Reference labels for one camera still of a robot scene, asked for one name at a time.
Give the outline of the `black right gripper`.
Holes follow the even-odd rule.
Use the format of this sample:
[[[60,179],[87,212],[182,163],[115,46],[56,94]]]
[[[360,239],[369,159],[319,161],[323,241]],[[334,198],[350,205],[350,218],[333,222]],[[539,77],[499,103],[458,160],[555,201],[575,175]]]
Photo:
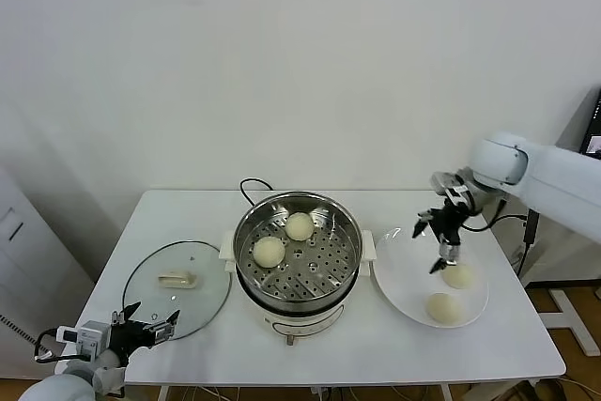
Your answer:
[[[427,227],[430,226],[439,246],[439,258],[430,269],[435,273],[455,266],[459,257],[461,244],[459,229],[465,222],[465,211],[457,206],[445,206],[443,208],[431,208],[418,214],[418,221],[414,225],[412,236],[417,238]]]

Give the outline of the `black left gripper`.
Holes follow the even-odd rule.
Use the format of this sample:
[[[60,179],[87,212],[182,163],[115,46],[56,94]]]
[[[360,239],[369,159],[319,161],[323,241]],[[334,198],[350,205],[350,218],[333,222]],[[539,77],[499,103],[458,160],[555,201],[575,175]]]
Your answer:
[[[148,325],[144,322],[128,322],[140,307],[141,302],[126,305],[121,311],[113,311],[109,348],[111,350],[136,350],[139,347],[151,348],[170,340],[175,334],[180,311],[175,311],[163,321]]]

